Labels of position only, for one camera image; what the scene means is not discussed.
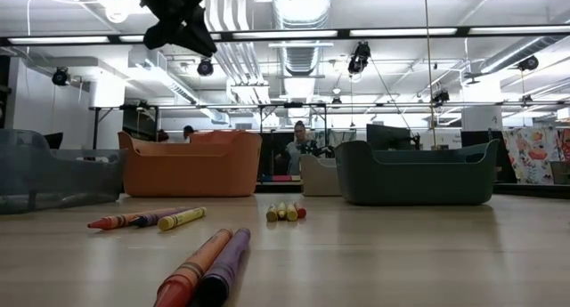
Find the ceiling light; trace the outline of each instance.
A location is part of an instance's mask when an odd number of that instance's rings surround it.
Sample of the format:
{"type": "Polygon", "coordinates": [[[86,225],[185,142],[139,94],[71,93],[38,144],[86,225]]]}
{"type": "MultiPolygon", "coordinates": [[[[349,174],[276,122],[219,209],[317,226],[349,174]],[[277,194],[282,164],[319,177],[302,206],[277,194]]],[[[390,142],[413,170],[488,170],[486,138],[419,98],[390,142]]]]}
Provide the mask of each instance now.
{"type": "Polygon", "coordinates": [[[258,109],[257,105],[248,105],[248,104],[234,104],[234,105],[208,105],[206,106],[208,109],[258,109]]]}
{"type": "MultiPolygon", "coordinates": [[[[456,28],[430,28],[431,36],[447,36],[457,32],[456,28]]],[[[350,36],[427,36],[425,28],[363,29],[350,30],[350,36]]]]}
{"type": "Polygon", "coordinates": [[[277,43],[269,44],[270,48],[324,48],[334,46],[333,43],[277,43]]]}
{"type": "Polygon", "coordinates": [[[106,44],[106,36],[56,36],[56,37],[14,37],[11,44],[106,44]]]}
{"type": "Polygon", "coordinates": [[[549,32],[570,32],[570,26],[531,26],[531,27],[481,27],[471,28],[470,35],[495,35],[501,33],[540,34],[549,32]]]}
{"type": "Polygon", "coordinates": [[[233,34],[234,39],[280,39],[280,38],[311,38],[336,37],[336,30],[297,30],[297,31],[266,31],[266,32],[238,32],[233,34]]]}
{"type": "Polygon", "coordinates": [[[142,42],[144,36],[119,36],[122,42],[142,42]]]}

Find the computer monitor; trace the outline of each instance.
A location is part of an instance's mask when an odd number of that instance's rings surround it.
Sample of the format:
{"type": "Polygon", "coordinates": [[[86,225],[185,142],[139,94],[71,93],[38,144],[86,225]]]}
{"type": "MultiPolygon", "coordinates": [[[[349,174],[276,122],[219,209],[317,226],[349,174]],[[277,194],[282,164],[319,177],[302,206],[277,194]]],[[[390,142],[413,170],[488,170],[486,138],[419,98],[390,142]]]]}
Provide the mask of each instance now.
{"type": "Polygon", "coordinates": [[[366,125],[366,141],[373,150],[413,150],[411,133],[406,128],[366,125]]]}

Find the cable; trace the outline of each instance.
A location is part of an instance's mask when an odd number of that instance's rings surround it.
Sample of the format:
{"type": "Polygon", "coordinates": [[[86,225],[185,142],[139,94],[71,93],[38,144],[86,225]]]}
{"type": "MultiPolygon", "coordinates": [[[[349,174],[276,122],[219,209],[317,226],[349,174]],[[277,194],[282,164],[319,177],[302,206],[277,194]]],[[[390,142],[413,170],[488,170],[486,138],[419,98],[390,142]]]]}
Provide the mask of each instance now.
{"type": "Polygon", "coordinates": [[[434,134],[434,147],[437,149],[437,139],[436,139],[436,128],[434,127],[434,88],[431,77],[431,46],[429,45],[429,13],[428,13],[428,0],[424,0],[426,9],[426,36],[427,36],[427,64],[430,68],[429,70],[429,110],[431,111],[431,121],[429,126],[434,134]]]}
{"type": "Polygon", "coordinates": [[[388,86],[386,85],[384,78],[382,77],[382,75],[380,75],[380,71],[378,70],[376,63],[374,62],[374,58],[372,58],[372,55],[370,55],[370,59],[372,60],[372,66],[374,66],[374,69],[376,70],[376,74],[378,74],[378,77],[380,78],[380,81],[382,82],[384,89],[386,89],[386,93],[388,94],[388,97],[390,97],[390,100],[394,102],[396,111],[398,111],[398,114],[402,117],[402,120],[406,124],[406,127],[408,128],[408,130],[410,130],[410,135],[412,135],[410,125],[408,124],[408,121],[406,121],[406,117],[403,116],[403,113],[400,111],[400,107],[398,107],[398,104],[395,102],[394,97],[390,93],[390,90],[388,89],[388,86]]]}

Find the spotlight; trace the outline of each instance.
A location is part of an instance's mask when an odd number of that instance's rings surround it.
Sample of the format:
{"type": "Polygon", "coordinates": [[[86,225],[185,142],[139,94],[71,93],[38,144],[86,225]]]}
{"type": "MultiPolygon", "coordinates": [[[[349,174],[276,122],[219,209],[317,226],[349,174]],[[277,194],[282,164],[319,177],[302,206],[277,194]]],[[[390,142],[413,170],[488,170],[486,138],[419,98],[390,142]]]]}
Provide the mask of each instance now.
{"type": "Polygon", "coordinates": [[[364,71],[368,66],[368,59],[371,56],[371,48],[368,46],[367,41],[361,41],[356,46],[356,50],[350,57],[348,63],[348,72],[350,75],[357,75],[364,71]]]}
{"type": "Polygon", "coordinates": [[[52,83],[58,86],[67,86],[71,76],[68,73],[67,67],[58,67],[52,77],[52,83]]]}
{"type": "Polygon", "coordinates": [[[210,62],[209,58],[202,58],[202,61],[198,65],[198,74],[203,77],[212,76],[214,73],[214,66],[210,62]]]}
{"type": "Polygon", "coordinates": [[[441,107],[444,105],[444,102],[449,101],[449,93],[447,92],[447,89],[442,89],[439,92],[437,92],[436,94],[434,94],[434,98],[432,99],[432,102],[434,102],[436,105],[435,107],[441,107]]]}
{"type": "Polygon", "coordinates": [[[517,64],[517,69],[521,71],[525,70],[535,70],[538,68],[538,59],[534,56],[530,56],[517,64]]]}
{"type": "Polygon", "coordinates": [[[332,98],[332,101],[330,102],[332,104],[340,104],[342,103],[342,101],[340,100],[340,97],[334,97],[332,98]]]}

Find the orange crayon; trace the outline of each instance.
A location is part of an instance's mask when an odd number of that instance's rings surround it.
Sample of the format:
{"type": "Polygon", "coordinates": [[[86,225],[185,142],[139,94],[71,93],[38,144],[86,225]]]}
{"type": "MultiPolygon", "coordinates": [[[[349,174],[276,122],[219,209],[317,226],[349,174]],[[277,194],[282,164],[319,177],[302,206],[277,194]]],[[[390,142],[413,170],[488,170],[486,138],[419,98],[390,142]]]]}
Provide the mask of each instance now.
{"type": "Polygon", "coordinates": [[[299,203],[295,203],[295,210],[297,210],[297,218],[303,219],[306,217],[306,210],[299,203]]]}
{"type": "Polygon", "coordinates": [[[231,231],[221,229],[195,251],[160,285],[154,307],[186,307],[199,280],[232,236],[231,231]]]}
{"type": "Polygon", "coordinates": [[[142,214],[160,214],[163,212],[172,211],[174,209],[175,208],[166,208],[166,209],[149,210],[133,214],[120,214],[115,216],[102,217],[100,220],[96,222],[91,222],[87,224],[87,228],[97,228],[102,230],[122,228],[128,226],[129,222],[131,222],[134,218],[137,218],[142,214]]]}

